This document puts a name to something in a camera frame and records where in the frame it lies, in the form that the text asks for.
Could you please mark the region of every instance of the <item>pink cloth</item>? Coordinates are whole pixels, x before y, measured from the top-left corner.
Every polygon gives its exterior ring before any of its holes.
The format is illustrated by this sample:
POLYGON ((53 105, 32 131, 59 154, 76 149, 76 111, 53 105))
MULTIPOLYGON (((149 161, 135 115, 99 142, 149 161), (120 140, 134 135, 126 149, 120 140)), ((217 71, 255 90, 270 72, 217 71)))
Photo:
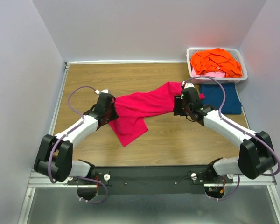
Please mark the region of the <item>pink cloth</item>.
POLYGON ((223 71, 212 71, 212 72, 207 72, 204 75, 198 75, 196 74, 196 71, 194 68, 192 68, 192 76, 197 77, 197 76, 210 76, 213 78, 224 78, 225 77, 225 72, 223 71))
POLYGON ((151 92, 117 97, 115 109, 119 118, 109 124, 121 144, 127 146, 148 130, 144 117, 172 112, 174 96, 180 95, 181 90, 181 83, 167 82, 151 92))

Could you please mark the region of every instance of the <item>screw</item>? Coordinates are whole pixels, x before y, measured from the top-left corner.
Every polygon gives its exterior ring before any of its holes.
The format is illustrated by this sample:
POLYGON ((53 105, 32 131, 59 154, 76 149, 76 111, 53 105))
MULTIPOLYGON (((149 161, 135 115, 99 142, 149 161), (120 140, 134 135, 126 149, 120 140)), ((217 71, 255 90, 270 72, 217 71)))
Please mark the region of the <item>screw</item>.
POLYGON ((104 180, 105 180, 105 181, 110 180, 110 178, 111 178, 111 177, 110 177, 110 175, 109 175, 109 174, 105 174, 105 175, 104 175, 104 180))
POLYGON ((232 180, 232 179, 233 179, 233 176, 234 176, 233 174, 227 174, 227 178, 228 178, 228 179, 231 179, 231 180, 232 180))
POLYGON ((191 179, 192 179, 193 181, 197 180, 197 174, 196 174, 196 173, 192 173, 192 174, 191 174, 191 179))

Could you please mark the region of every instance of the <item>orange clothing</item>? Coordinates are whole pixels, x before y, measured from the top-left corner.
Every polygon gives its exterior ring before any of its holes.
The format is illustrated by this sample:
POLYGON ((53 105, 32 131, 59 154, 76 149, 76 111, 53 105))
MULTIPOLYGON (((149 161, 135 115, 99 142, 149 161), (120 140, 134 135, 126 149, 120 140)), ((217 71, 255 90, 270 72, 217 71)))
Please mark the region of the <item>orange clothing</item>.
POLYGON ((204 75, 206 72, 223 71, 225 78, 242 77, 241 66, 230 53, 221 48, 195 53, 191 58, 191 65, 196 74, 204 75))

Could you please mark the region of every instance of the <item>metal frame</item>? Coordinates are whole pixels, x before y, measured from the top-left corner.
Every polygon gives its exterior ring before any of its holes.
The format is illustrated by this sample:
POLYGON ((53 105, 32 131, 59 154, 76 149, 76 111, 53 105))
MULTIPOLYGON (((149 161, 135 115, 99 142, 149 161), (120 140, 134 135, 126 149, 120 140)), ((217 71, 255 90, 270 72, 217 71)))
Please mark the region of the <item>metal frame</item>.
MULTIPOLYGON (((52 118, 52 122, 49 128, 49 134, 53 134, 54 129, 55 129, 55 125, 56 125, 56 120, 57 120, 57 116, 58 116, 58 112, 59 112, 59 108, 60 108, 60 103, 61 103, 61 98, 63 95, 63 90, 64 90, 64 86, 66 83, 66 78, 69 72, 69 68, 70 68, 70 64, 107 64, 107 63, 184 63, 184 61, 88 61, 88 62, 69 62, 66 63, 65 66, 65 70, 64 70, 64 76, 63 76, 63 80, 61 83, 61 87, 60 87, 60 91, 59 91, 59 95, 57 98, 57 103, 56 103, 56 107, 55 107, 55 111, 53 114, 53 118, 52 118)), ((247 125, 249 127, 246 115, 245 115, 245 111, 242 108, 242 112, 244 114, 245 120, 247 122, 247 125)), ((233 184, 227 184, 230 186, 236 186, 237 185, 237 177, 235 176, 233 178, 234 183, 233 184)), ((241 177, 241 186, 255 186, 255 185, 266 185, 273 203, 273 207, 276 213, 276 216, 278 218, 278 221, 280 223, 280 200, 279 200, 279 196, 276 190, 276 180, 275 178, 269 177, 269 176, 260 176, 255 180, 250 180, 247 177, 243 176, 241 177)), ((210 187, 213 186, 212 184, 205 184, 205 187, 210 187)), ((29 182, 28 182, 28 188, 27 188, 27 192, 24 198, 24 202, 23 202, 23 206, 21 209, 21 213, 20 213, 20 218, 18 221, 18 224, 26 224, 28 221, 28 217, 29 217, 29 213, 30 213, 30 209, 32 206, 32 202, 33 202, 33 198, 35 195, 35 190, 36 188, 77 188, 77 186, 70 186, 67 184, 67 181, 64 182, 58 182, 56 184, 52 184, 48 177, 41 175, 37 172, 35 172, 33 169, 31 170, 31 174, 30 174, 30 178, 29 178, 29 182)), ((96 185, 86 185, 83 187, 89 187, 89 188, 95 188, 96 185)))

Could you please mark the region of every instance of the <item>black bracket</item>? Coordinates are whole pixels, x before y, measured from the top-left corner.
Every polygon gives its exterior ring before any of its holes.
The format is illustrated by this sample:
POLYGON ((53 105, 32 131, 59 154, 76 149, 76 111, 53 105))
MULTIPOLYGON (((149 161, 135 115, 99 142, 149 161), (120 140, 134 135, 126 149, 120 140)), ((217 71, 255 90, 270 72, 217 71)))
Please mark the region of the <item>black bracket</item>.
MULTIPOLYGON (((42 138, 34 163, 36 172, 48 176, 49 156, 56 141, 56 136, 49 134, 42 138)), ((69 176, 71 171, 73 144, 69 141, 61 141, 56 150, 58 151, 58 156, 53 156, 52 159, 52 177, 62 182, 69 176)))
POLYGON ((98 101, 93 107, 87 110, 84 115, 89 115, 98 120, 98 129, 108 124, 110 121, 118 118, 115 111, 115 101, 116 98, 110 93, 100 93, 98 101))
MULTIPOLYGON (((217 180, 205 175, 207 167, 208 165, 96 167, 95 176, 106 185, 109 195, 205 194, 204 184, 217 184, 217 180), (191 178, 192 173, 197 174, 196 180, 191 178), (104 180, 105 174, 110 175, 110 180, 104 180)), ((226 183, 232 183, 232 180, 226 177, 226 183)), ((79 185, 78 195, 83 198, 90 199, 95 194, 105 194, 105 189, 100 185, 97 192, 84 188, 83 185, 94 185, 88 181, 74 179, 68 181, 68 184, 79 185)))
POLYGON ((203 117, 208 112, 214 110, 211 105, 203 105, 197 90, 194 87, 182 90, 181 96, 174 97, 173 115, 190 116, 192 121, 196 121, 204 126, 203 117))
MULTIPOLYGON (((256 137, 263 140, 273 149, 273 144, 268 133, 256 133, 256 137)), ((238 166, 242 173, 254 180, 264 172, 276 165, 277 161, 272 153, 254 138, 244 140, 240 145, 238 166)))
POLYGON ((209 177, 208 174, 208 167, 205 169, 201 169, 201 168, 194 168, 191 169, 191 172, 188 174, 188 176, 191 177, 191 175, 195 175, 195 178, 192 179, 193 184, 214 184, 219 182, 222 178, 225 179, 225 183, 233 183, 232 179, 229 179, 227 177, 227 175, 225 176, 217 176, 216 178, 213 177, 209 177))
MULTIPOLYGON (((87 175, 86 178, 95 179, 101 181, 104 185, 108 185, 108 181, 104 180, 102 173, 98 174, 95 172, 95 166, 93 164, 91 164, 89 174, 87 175)), ((67 184, 71 186, 78 186, 77 188, 78 197, 82 197, 85 200, 91 200, 98 194, 99 186, 92 181, 80 179, 78 177, 73 177, 72 180, 67 181, 67 184), (85 187, 85 185, 96 185, 97 187, 89 188, 89 187, 85 187)))

